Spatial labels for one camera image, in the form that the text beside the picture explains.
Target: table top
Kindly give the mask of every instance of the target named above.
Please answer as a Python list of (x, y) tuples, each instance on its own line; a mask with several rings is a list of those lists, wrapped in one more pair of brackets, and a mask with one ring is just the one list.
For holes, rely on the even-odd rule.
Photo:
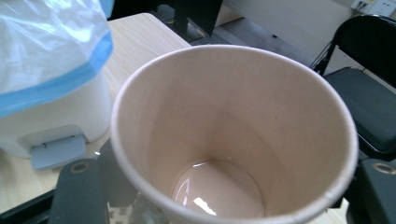
[[(143, 13), (109, 22), (114, 51), (103, 68), (112, 100), (135, 70), (150, 60), (190, 44), (150, 14)], [(109, 132), (87, 144), (91, 157), (109, 138)], [(37, 171), (30, 160), (8, 155), (0, 150), (0, 213), (54, 189), (60, 168)], [(311, 224), (346, 223), (347, 202), (341, 209), (331, 209)]]

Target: trash bag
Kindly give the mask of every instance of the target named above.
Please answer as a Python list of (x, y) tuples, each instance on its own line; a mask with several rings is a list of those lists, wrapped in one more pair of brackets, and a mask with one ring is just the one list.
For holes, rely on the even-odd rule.
[(76, 90), (113, 48), (98, 0), (2, 0), (0, 30), (0, 118)]

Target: cup bottom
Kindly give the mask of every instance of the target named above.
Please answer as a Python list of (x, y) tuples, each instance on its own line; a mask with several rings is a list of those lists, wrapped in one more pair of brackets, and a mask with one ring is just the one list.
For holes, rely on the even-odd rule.
[(262, 194), (254, 179), (227, 161), (205, 161), (187, 169), (175, 184), (172, 198), (213, 216), (264, 216)]

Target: chair backrest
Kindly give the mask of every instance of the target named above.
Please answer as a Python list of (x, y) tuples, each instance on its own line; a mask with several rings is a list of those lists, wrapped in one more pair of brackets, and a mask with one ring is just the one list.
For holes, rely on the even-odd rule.
[(396, 88), (396, 21), (376, 15), (362, 15), (345, 21), (337, 29), (328, 53), (322, 60), (324, 70), (334, 48)]

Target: chair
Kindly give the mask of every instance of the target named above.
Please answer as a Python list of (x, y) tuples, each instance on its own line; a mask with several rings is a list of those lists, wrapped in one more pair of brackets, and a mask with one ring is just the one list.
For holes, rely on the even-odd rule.
[[(376, 15), (345, 21), (314, 68), (320, 75), (324, 76), (336, 47), (396, 87), (396, 21)], [(345, 101), (358, 130), (361, 151), (389, 161), (396, 155), (396, 94), (363, 71), (346, 67), (324, 78)]]

